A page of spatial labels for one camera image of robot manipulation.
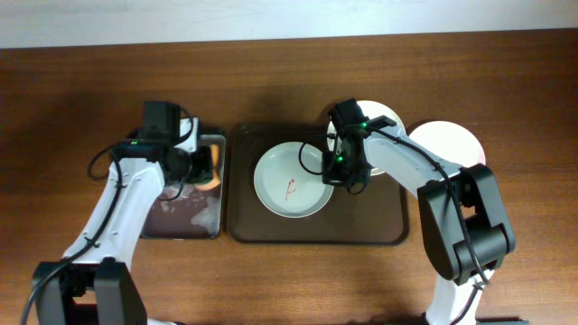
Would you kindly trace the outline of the green and orange sponge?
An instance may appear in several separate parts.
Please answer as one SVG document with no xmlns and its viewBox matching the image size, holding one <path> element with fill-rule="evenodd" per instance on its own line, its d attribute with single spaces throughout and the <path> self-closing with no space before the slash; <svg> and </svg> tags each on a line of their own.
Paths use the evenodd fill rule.
<svg viewBox="0 0 578 325">
<path fill-rule="evenodd" d="M 212 161 L 212 176 L 209 181 L 203 182 L 202 184 L 196 186 L 196 188 L 200 191 L 213 190 L 221 184 L 220 176 L 218 173 L 219 146 L 217 144 L 210 145 L 210 154 Z"/>
</svg>

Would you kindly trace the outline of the white plate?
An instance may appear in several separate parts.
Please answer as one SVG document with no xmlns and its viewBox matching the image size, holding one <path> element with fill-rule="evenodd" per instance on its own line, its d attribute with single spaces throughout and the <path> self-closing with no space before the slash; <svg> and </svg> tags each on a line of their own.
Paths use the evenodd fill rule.
<svg viewBox="0 0 578 325">
<path fill-rule="evenodd" d="M 254 170 L 254 188 L 261 203 L 284 218 L 304 218 L 321 210 L 333 187 L 303 168 L 319 172 L 322 152 L 302 142 L 285 142 L 268 149 Z"/>
<path fill-rule="evenodd" d="M 427 122 L 413 130 L 409 137 L 446 161 L 464 167 L 486 164 L 480 141 L 461 125 L 448 121 Z"/>
<path fill-rule="evenodd" d="M 369 117 L 369 119 L 373 119 L 379 116 L 386 116 L 396 122 L 396 125 L 401 128 L 403 134 L 406 135 L 406 128 L 404 123 L 402 122 L 401 118 L 397 115 L 397 113 L 389 108 L 388 106 L 379 103 L 377 101 L 372 100 L 357 100 L 357 104 L 361 108 L 361 111 L 364 116 Z M 327 127 L 327 134 L 335 134 L 336 129 L 333 123 L 330 121 Z M 328 138 L 327 139 L 327 146 L 330 151 L 332 151 L 334 146 L 335 140 Z M 340 140 L 338 141 L 338 153 L 340 153 Z M 371 176 L 378 176 L 380 174 L 385 173 L 384 171 L 380 170 L 379 168 L 373 168 L 371 170 Z"/>
</svg>

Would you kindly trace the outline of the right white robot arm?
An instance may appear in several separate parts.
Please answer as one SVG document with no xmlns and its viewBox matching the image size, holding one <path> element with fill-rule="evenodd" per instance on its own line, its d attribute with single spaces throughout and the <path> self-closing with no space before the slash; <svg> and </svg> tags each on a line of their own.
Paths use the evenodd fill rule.
<svg viewBox="0 0 578 325">
<path fill-rule="evenodd" d="M 481 163 L 449 162 L 410 139 L 388 116 L 370 118 L 354 98 L 328 112 L 333 147 L 322 156 L 322 181 L 352 195 L 378 168 L 418 200 L 424 249 L 438 273 L 423 324 L 475 324 L 489 279 L 516 247 L 497 180 Z"/>
</svg>

